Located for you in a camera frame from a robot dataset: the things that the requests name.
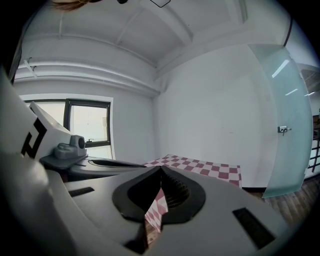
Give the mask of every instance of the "wooden floor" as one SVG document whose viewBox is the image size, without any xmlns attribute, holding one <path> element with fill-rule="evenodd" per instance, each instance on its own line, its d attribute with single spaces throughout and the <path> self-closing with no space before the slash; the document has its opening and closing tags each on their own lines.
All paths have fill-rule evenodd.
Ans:
<svg viewBox="0 0 320 256">
<path fill-rule="evenodd" d="M 280 213 L 289 225 L 295 225 L 303 221 L 309 214 L 320 190 L 320 176 L 305 181 L 301 189 L 287 195 L 262 198 L 263 193 L 250 193 L 262 200 Z M 147 221 L 145 221 L 147 241 L 150 246 L 160 235 Z"/>
</svg>

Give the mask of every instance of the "red and white checkered paper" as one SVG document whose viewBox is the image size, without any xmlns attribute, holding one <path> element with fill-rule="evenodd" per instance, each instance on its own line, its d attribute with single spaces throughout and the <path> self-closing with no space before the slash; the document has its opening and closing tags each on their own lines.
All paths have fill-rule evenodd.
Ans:
<svg viewBox="0 0 320 256">
<path fill-rule="evenodd" d="M 241 188 L 240 165 L 230 165 L 224 163 L 214 163 L 200 161 L 196 159 L 168 154 L 163 158 L 149 161 L 144 164 L 151 166 L 170 166 L 193 173 L 214 177 L 222 181 L 232 183 Z M 158 231 L 161 231 L 161 217 L 168 212 L 165 195 L 160 189 L 148 212 L 145 214 L 146 220 Z"/>
</svg>

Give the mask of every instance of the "hair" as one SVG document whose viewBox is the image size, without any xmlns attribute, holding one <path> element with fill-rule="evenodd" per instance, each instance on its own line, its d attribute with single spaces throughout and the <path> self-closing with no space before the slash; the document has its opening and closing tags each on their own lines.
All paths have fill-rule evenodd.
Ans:
<svg viewBox="0 0 320 256">
<path fill-rule="evenodd" d="M 70 12 L 76 9 L 85 6 L 87 3 L 90 3 L 91 0 L 78 0 L 74 2 L 53 2 L 53 8 L 61 11 Z"/>
</svg>

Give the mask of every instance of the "frosted glass panel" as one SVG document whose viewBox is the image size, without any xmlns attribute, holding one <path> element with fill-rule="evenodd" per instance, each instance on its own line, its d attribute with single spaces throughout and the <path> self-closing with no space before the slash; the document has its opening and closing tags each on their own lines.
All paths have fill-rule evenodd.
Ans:
<svg viewBox="0 0 320 256">
<path fill-rule="evenodd" d="M 286 48 L 269 44 L 249 47 L 271 87 L 278 126 L 292 129 L 278 133 L 274 168 L 263 197 L 295 192 L 304 180 L 312 145 L 312 114 L 307 88 Z"/>
</svg>

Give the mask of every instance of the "checkered tablecloth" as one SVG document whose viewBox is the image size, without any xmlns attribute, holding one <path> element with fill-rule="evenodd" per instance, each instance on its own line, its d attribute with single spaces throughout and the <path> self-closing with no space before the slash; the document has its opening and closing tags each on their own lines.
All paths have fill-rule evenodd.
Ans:
<svg viewBox="0 0 320 256">
<path fill-rule="evenodd" d="M 170 166 L 193 173 L 206 175 L 232 183 L 241 188 L 241 169 L 240 165 L 230 165 L 224 163 L 214 163 L 200 161 L 196 159 L 181 157 L 168 154 L 163 158 L 149 161 L 144 164 L 146 167 L 151 166 Z M 153 201 L 148 212 L 145 214 L 146 220 L 159 232 L 161 231 L 161 217 L 168 212 L 165 195 L 160 189 L 158 195 Z"/>
</svg>

